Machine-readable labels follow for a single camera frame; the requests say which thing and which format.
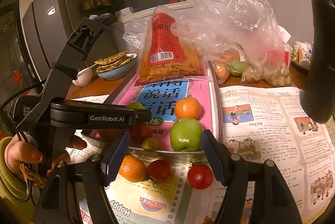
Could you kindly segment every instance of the gray refrigerator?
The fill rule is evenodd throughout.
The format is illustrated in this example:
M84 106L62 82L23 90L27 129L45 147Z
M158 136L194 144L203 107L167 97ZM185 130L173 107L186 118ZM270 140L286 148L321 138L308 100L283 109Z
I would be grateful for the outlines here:
M65 46L68 37L84 18L81 0L33 0L22 19L28 50L41 79L48 76L50 67ZM118 53L112 27L103 32L93 46L86 64Z

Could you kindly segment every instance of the cartoon illustration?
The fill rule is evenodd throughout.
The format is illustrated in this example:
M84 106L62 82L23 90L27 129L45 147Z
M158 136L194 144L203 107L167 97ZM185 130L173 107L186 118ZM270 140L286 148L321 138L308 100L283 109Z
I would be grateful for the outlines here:
M311 184L311 203L316 205L320 198L321 200L324 200L325 197L327 198L333 185L333 172L328 170L328 173L326 173L324 177L318 177L318 179Z
M254 120L250 104L235 105L234 107L223 107L223 122L238 125L242 122Z
M220 206L221 202L214 202L211 219L215 219L217 217ZM251 217L251 208L252 208L252 198L249 198L244 203L244 209L240 224L249 224L249 220Z
M252 198L249 198L244 203L244 210L242 213L242 219L240 224L249 224L249 220L251 217L251 208L252 208Z
M318 125L308 116L294 118L295 124L298 127L299 132L304 135L306 131L318 131Z
M238 147L234 148L233 143L238 143ZM261 159L259 141L254 141L250 137L245 138L243 141L229 140L227 148L231 154L236 153L249 162Z

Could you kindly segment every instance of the wooden table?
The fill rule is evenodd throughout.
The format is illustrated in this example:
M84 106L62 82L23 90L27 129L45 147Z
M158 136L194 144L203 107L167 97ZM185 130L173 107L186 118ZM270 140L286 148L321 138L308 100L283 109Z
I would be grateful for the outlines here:
M303 74L302 72L300 72L299 70L297 70L292 66L290 67L290 73L293 83L298 88L303 89L307 81L307 75ZM92 82L83 88L77 87L74 84L72 84L66 98L74 99L87 96L109 95L121 83L122 80L123 78L114 81L108 81L98 77L97 75L94 75ZM233 86L233 85L240 85L240 77L230 76L222 85L220 85L220 87ZM264 80L260 80L255 83L249 83L246 86L271 88L271 85L269 85Z

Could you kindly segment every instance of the human hand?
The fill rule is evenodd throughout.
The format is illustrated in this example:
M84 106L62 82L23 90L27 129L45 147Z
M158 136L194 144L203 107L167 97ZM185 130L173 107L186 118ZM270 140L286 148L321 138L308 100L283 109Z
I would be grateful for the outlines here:
M87 143L80 137L74 135L70 140L68 147L82 150L87 147ZM55 168L56 164L60 161L64 161L67 164L70 164L70 155L64 151L63 154L55 158L52 161L51 168L48 170L48 177ZM20 164L22 162L29 164L43 163L44 156L42 152L38 151L38 149L33 145L25 141L19 141L17 135L15 135L15 137L13 137L5 149L5 162L9 170L13 172L19 179L24 181L23 174L20 170Z

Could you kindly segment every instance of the orange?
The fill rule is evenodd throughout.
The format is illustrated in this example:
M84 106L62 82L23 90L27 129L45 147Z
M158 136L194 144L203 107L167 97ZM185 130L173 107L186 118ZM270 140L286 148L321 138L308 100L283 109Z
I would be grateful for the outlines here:
M138 158L126 155L119 169L119 174L130 182L142 181L146 174L145 164Z
M201 115L201 105L194 97L185 97L175 104L175 115L178 119L185 117L198 119Z

